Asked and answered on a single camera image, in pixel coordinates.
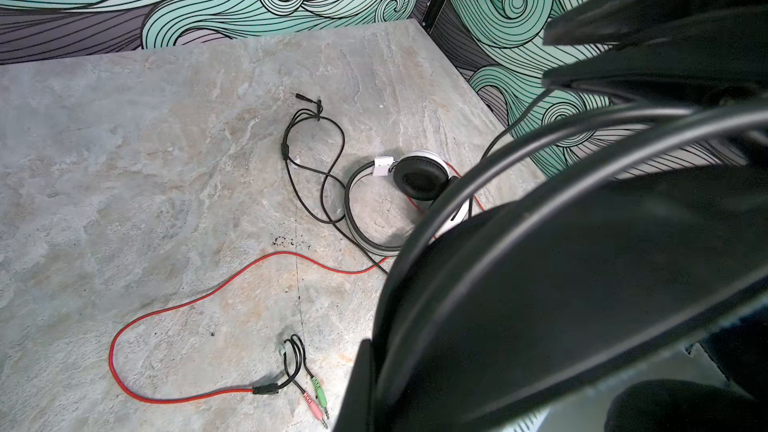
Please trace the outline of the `black blue gaming headset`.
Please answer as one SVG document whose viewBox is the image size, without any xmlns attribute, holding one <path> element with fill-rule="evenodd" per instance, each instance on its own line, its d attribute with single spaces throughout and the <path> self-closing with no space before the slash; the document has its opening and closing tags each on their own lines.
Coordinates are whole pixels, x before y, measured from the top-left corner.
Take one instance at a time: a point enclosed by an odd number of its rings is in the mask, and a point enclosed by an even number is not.
<svg viewBox="0 0 768 432">
<path fill-rule="evenodd" d="M 339 431 L 767 427 L 767 0 L 447 0 L 504 131 L 393 257 Z"/>
</svg>

